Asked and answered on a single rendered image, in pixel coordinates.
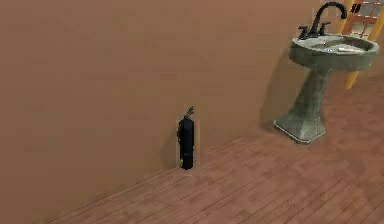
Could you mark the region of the black fire extinguisher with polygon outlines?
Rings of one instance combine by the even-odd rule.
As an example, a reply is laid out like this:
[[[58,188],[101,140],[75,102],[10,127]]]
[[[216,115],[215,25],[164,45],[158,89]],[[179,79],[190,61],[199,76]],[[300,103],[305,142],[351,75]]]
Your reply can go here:
[[[194,153],[194,121],[190,116],[194,113],[191,106],[183,119],[178,123],[177,138],[180,148],[180,167],[189,170],[193,167]]]

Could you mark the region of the yellow wooden ladder shelf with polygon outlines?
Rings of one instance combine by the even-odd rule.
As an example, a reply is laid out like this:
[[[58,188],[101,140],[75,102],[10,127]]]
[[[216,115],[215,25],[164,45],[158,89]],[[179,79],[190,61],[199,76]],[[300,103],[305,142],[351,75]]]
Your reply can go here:
[[[348,16],[336,32],[376,41],[384,28],[384,0],[344,0],[344,5]]]

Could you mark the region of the grey stone pedestal sink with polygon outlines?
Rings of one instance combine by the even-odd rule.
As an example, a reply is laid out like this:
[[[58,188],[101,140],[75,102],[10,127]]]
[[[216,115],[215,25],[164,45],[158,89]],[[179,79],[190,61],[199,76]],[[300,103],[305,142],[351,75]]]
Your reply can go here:
[[[309,144],[326,133],[321,107],[332,72],[356,72],[368,68],[380,47],[357,37],[326,34],[317,38],[294,38],[288,57],[309,69],[293,107],[273,120],[273,125],[297,143]]]

